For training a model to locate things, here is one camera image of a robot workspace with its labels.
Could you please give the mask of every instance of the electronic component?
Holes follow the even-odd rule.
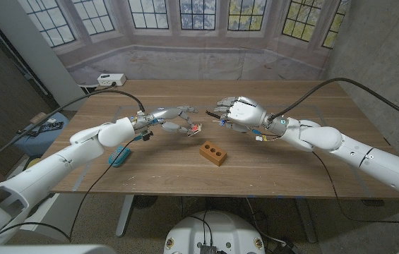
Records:
[[[120,145],[108,158],[108,164],[112,165],[113,167],[121,166],[122,162],[128,157],[131,153],[131,150],[125,148]]]

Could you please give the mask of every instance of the window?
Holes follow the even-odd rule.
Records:
[[[165,0],[129,0],[135,28],[168,29]]]
[[[347,11],[348,2],[350,0],[341,0],[339,4],[339,8],[334,15],[333,22],[329,27],[328,34],[326,35],[325,41],[323,42],[323,46],[329,49],[332,49],[334,46],[335,38],[338,36],[338,31],[340,28],[340,24],[342,24],[343,17],[345,16],[345,12]]]
[[[324,0],[292,0],[282,33],[308,42]]]
[[[179,0],[181,28],[214,30],[216,0]]]
[[[72,0],[89,35],[114,30],[104,0]]]
[[[266,0],[231,0],[229,25],[231,31],[260,31]]]
[[[55,0],[18,1],[51,47],[75,40]]]

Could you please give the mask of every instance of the table leg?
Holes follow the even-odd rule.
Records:
[[[295,199],[295,203],[297,205],[299,216],[301,217],[307,241],[310,243],[316,243],[317,235],[315,234],[315,228],[312,223],[311,212],[309,211],[307,200],[305,198],[297,198]]]
[[[121,216],[119,217],[119,221],[117,223],[116,228],[116,236],[122,237],[124,236],[127,224],[130,220],[130,214],[132,210],[133,198],[135,195],[126,195],[124,198],[124,204],[122,205]]]

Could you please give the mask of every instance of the cable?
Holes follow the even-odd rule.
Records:
[[[59,233],[63,234],[63,236],[66,237],[66,238],[69,240],[69,243],[71,242],[71,237],[68,236],[66,233],[64,233],[61,229],[58,229],[58,228],[55,227],[55,226],[52,226],[52,225],[49,225],[49,224],[45,224],[45,223],[42,223],[42,222],[23,222],[23,223],[19,223],[19,224],[16,224],[16,225],[13,225],[13,226],[10,226],[10,227],[7,227],[7,228],[1,230],[1,231],[0,231],[0,235],[1,235],[2,233],[4,233],[4,232],[10,230],[10,229],[13,229],[13,228],[15,228],[15,227],[17,227],[17,226],[23,226],[23,225],[48,226],[49,228],[54,229],[54,230],[58,231]]]
[[[86,196],[89,194],[89,192],[91,191],[91,189],[94,187],[94,185],[107,173],[108,169],[110,169],[113,165],[113,163],[117,160],[117,158],[119,158],[119,155],[121,155],[121,153],[127,148],[127,146],[132,143],[133,141],[135,141],[135,139],[130,140],[130,142],[127,143],[127,145],[122,149],[122,151],[116,156],[116,158],[114,158],[113,162],[108,166],[107,170],[105,170],[105,172],[103,172],[103,174],[91,185],[91,187],[89,187],[88,191],[86,191],[86,194],[83,196],[83,199],[80,202],[80,205],[78,206],[78,210],[77,210],[77,214],[75,215],[75,218],[73,219],[73,223],[72,223],[72,227],[71,227],[71,234],[69,235],[70,238],[72,238],[72,233],[73,233],[73,227],[75,226],[75,222],[77,221],[78,218],[78,214],[80,213],[80,209],[81,209],[81,205],[83,204],[83,201],[85,201]]]
[[[323,162],[323,160],[321,160],[321,158],[315,153],[312,152],[322,163],[322,165],[325,167],[326,173],[328,174],[328,178],[329,181],[331,182],[331,185],[333,186],[333,190],[334,190],[334,195],[335,195],[335,199],[338,201],[339,204],[339,209],[340,212],[342,212],[343,216],[345,216],[347,219],[354,221],[354,222],[369,222],[369,223],[393,223],[393,224],[399,224],[399,221],[386,221],[386,220],[365,220],[365,219],[353,219],[351,217],[349,217],[347,214],[345,214],[345,212],[343,211],[342,205],[340,204],[340,199],[338,197],[338,192],[335,190],[335,186],[334,186],[334,182],[333,179],[331,178],[331,175],[329,174],[329,170],[326,167],[325,163]]]
[[[290,111],[291,109],[295,108],[296,106],[298,106],[298,104],[300,104],[302,101],[304,101],[307,97],[309,97],[310,95],[312,95],[315,91],[317,91],[318,89],[322,88],[323,86],[332,83],[334,81],[345,81],[348,83],[351,83],[353,85],[356,85],[357,87],[365,90],[366,92],[368,92],[369,94],[375,96],[377,99],[381,100],[382,102],[386,103],[388,106],[392,107],[393,109],[399,111],[399,106],[395,105],[392,102],[389,102],[386,98],[382,97],[381,95],[379,95],[378,93],[376,93],[375,91],[369,89],[368,87],[364,86],[361,83],[358,83],[354,80],[350,80],[349,78],[331,78],[330,80],[327,80],[323,83],[318,84],[316,87],[312,88],[310,91],[308,91],[303,97],[301,97],[300,99],[298,99],[294,104],[290,105],[288,108],[282,110],[281,112],[277,113],[277,114],[272,114],[271,116],[268,117],[268,121],[272,121],[274,120],[276,117],[278,116],[282,116],[283,114],[287,113],[288,111]]]
[[[246,198],[246,201],[248,202],[249,209],[251,209],[251,214],[253,215],[253,220],[254,220],[254,223],[256,224],[256,229],[257,229],[257,231],[258,231],[259,233],[261,233],[263,236],[265,236],[266,238],[271,239],[271,240],[273,240],[273,241],[277,241],[278,243],[281,243],[282,246],[286,246],[286,245],[287,245],[286,242],[284,242],[284,241],[282,241],[282,240],[279,240],[279,239],[277,239],[277,238],[271,237],[271,236],[269,236],[268,234],[263,233],[263,232],[259,229],[259,227],[258,227],[258,225],[257,225],[256,217],[254,216],[253,207],[251,206],[251,203],[249,202],[249,199],[248,199],[248,198]]]
[[[80,96],[80,97],[78,97],[78,98],[76,98],[76,99],[73,99],[73,100],[71,100],[70,102],[68,102],[67,104],[65,104],[65,105],[63,105],[63,106],[61,106],[61,107],[59,107],[58,109],[55,109],[52,113],[46,115],[46,116],[43,118],[43,120],[37,122],[32,128],[29,128],[28,130],[22,132],[20,135],[18,135],[17,137],[15,137],[14,139],[12,139],[9,143],[7,143],[7,144],[4,145],[2,148],[0,148],[0,153],[2,153],[6,148],[12,146],[12,144],[14,144],[15,142],[17,142],[17,140],[19,140],[19,139],[21,139],[23,136],[27,135],[32,129],[34,129],[35,127],[40,126],[40,125],[43,124],[43,123],[45,123],[48,119],[50,119],[50,117],[52,117],[52,116],[55,115],[56,113],[60,112],[63,108],[65,108],[65,107],[67,107],[67,106],[69,106],[69,105],[71,105],[71,104],[73,104],[73,103],[75,103],[75,102],[78,102],[78,101],[80,101],[80,100],[82,100],[82,99],[88,98],[88,97],[91,96],[91,95],[98,95],[98,94],[103,93],[103,92],[113,92],[113,93],[119,93],[119,94],[121,94],[121,95],[126,95],[126,96],[128,96],[128,97],[134,99],[134,100],[138,103],[138,106],[139,106],[139,108],[140,108],[140,110],[141,110],[142,112],[145,111],[145,110],[144,110],[144,107],[143,107],[143,104],[141,104],[140,100],[139,100],[138,98],[134,97],[133,95],[127,93],[127,92],[122,92],[122,91],[118,91],[118,90],[99,90],[99,91],[94,91],[94,92],[91,92],[90,94],[83,95],[83,96]]]
[[[208,223],[207,223],[205,220],[203,220],[203,219],[201,219],[201,218],[198,218],[198,217],[196,217],[196,216],[193,216],[193,215],[189,215],[189,217],[194,218],[194,219],[199,219],[200,221],[202,221],[203,223],[205,223],[205,224],[207,225],[208,230],[209,230],[209,232],[210,232],[210,245],[212,245],[212,242],[213,242],[213,238],[212,238],[212,229],[210,229],[210,226],[208,226]],[[206,244],[206,230],[204,229],[204,245],[205,245],[205,244]]]

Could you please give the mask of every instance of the brick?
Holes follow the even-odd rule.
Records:
[[[217,166],[220,166],[227,156],[226,151],[210,141],[205,142],[204,145],[199,148],[199,153]]]

